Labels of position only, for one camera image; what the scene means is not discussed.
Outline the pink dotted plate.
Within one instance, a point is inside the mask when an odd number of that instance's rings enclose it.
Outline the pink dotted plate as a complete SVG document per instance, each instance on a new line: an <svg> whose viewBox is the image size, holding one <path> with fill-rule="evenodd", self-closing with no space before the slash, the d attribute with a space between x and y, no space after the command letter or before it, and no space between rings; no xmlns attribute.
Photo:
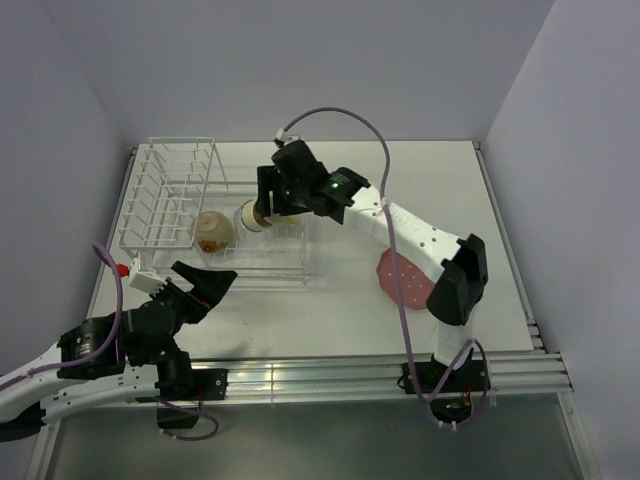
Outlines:
<svg viewBox="0 0 640 480"><path fill-rule="evenodd" d="M392 265L390 248L384 250L376 267L376 275L381 290L394 302L398 303L396 282ZM411 261L398 254L400 291L404 306L411 310L427 308L427 300L434 288L434 284Z"/></svg>

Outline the clear drinking glass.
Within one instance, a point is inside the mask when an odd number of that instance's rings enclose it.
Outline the clear drinking glass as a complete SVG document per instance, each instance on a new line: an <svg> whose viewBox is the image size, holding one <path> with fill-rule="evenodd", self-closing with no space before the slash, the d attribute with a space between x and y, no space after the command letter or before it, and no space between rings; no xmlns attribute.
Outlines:
<svg viewBox="0 0 640 480"><path fill-rule="evenodd" d="M233 213L233 226L235 234L238 238L244 236L244 226L242 222L242 213L240 209L236 209Z"/></svg>

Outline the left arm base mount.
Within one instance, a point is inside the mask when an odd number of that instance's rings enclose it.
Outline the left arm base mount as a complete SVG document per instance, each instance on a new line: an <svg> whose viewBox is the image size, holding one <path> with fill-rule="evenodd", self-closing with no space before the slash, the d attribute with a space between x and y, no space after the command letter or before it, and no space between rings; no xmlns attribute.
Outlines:
<svg viewBox="0 0 640 480"><path fill-rule="evenodd" d="M191 402L200 410L206 401L224 400L228 374L229 371L224 368L196 369L194 385L178 399L178 402ZM168 407L159 407L156 411L156 421L160 429L178 433L193 429L197 423L197 416L180 413Z"/></svg>

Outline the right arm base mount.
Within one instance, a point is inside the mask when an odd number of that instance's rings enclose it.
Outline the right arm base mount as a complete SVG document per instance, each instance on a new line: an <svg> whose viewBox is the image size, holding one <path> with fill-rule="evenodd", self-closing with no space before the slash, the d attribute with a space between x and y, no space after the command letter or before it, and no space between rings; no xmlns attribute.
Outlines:
<svg viewBox="0 0 640 480"><path fill-rule="evenodd" d="M446 367L435 360L415 364L418 383L425 397L430 395L445 373ZM456 424L467 421L489 405L491 383L482 360L468 359L462 367L453 370L429 403L431 414L437 421Z"/></svg>

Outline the yellow-green mug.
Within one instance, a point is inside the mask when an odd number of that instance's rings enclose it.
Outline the yellow-green mug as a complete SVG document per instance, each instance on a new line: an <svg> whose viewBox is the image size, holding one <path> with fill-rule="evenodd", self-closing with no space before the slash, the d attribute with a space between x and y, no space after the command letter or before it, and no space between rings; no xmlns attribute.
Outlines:
<svg viewBox="0 0 640 480"><path fill-rule="evenodd" d="M271 224L274 227L298 227L301 223L301 215L280 215L273 214L270 217Z"/></svg>

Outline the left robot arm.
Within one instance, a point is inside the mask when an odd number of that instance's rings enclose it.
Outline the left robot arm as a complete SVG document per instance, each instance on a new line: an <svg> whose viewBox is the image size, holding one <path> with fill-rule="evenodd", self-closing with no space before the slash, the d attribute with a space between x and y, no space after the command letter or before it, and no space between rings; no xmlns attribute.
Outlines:
<svg viewBox="0 0 640 480"><path fill-rule="evenodd" d="M59 419L119 400L190 399L197 375L175 337L204 320L237 278L233 270L202 270L176 261L190 284L117 264L116 310L87 318L35 360L1 380L1 439L34 436Z"/></svg>

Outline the small steel cup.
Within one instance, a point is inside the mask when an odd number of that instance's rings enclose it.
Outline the small steel cup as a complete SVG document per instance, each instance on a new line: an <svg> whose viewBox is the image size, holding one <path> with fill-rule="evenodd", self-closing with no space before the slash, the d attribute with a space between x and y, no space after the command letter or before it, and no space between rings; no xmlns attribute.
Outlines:
<svg viewBox="0 0 640 480"><path fill-rule="evenodd" d="M256 210L256 201L245 202L240 208L240 221L244 228L253 233L259 233L272 227Z"/></svg>

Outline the beige bowl with flower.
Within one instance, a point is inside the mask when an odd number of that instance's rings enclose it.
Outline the beige bowl with flower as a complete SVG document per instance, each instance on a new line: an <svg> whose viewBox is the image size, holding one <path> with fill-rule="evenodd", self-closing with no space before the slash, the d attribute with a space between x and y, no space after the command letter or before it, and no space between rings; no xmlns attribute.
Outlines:
<svg viewBox="0 0 640 480"><path fill-rule="evenodd" d="M227 216L218 211L205 211L200 214L194 227L194 239L202 252L220 252L228 247L234 238L235 229Z"/></svg>

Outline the aluminium rail frame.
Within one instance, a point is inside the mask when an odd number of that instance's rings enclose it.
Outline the aluminium rail frame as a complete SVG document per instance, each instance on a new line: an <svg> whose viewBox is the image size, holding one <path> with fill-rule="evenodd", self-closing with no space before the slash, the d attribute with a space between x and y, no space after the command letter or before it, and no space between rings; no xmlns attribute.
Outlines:
<svg viewBox="0 0 640 480"><path fill-rule="evenodd" d="M472 326L490 359L489 405L456 432L398 385L405 361L397 310L381 290L383 247L326 218L309 223L311 278L289 289L238 289L177 336L195 369L229 371L226 397L206 401L219 432L172 440L151 402L119 400L46 427L32 479L577 479L560 395L570 388L547 353L511 268L475 145L315 142L330 169L377 182L432 226L487 246L489 283Z"/></svg>

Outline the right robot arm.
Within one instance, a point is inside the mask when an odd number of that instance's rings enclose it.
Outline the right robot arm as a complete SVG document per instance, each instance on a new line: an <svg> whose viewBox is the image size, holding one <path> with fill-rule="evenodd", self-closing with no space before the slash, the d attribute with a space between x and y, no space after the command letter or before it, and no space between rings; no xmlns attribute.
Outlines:
<svg viewBox="0 0 640 480"><path fill-rule="evenodd" d="M446 390L457 388L468 374L471 314L488 282L483 240L430 225L349 168L328 171L301 139L280 142L271 161L258 167L257 197L241 209L245 228L260 232L278 220L312 213L363 232L412 262L433 285L426 308L438 321L434 381Z"/></svg>

